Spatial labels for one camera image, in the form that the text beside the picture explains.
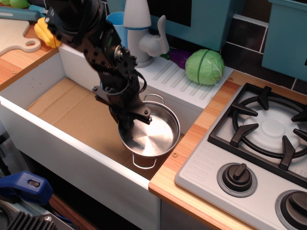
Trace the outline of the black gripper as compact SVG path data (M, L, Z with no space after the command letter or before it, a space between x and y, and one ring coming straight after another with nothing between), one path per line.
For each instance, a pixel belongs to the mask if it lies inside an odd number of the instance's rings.
M146 124L152 121L151 110L140 99L139 94L147 87L144 82L140 87L141 74L132 74L127 79L111 74L99 74L100 85L94 86L92 92L96 100L109 106L110 114L118 122L118 132L121 134L130 130L137 119Z

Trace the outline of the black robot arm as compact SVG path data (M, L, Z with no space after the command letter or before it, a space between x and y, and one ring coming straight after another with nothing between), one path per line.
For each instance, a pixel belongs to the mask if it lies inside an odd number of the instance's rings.
M49 0L45 21L48 30L60 42L83 53L98 73L100 85L92 91L96 100L108 105L113 119L124 129L134 120L152 121L151 110L140 99L142 75L135 69L136 57L122 46L106 9L99 0Z

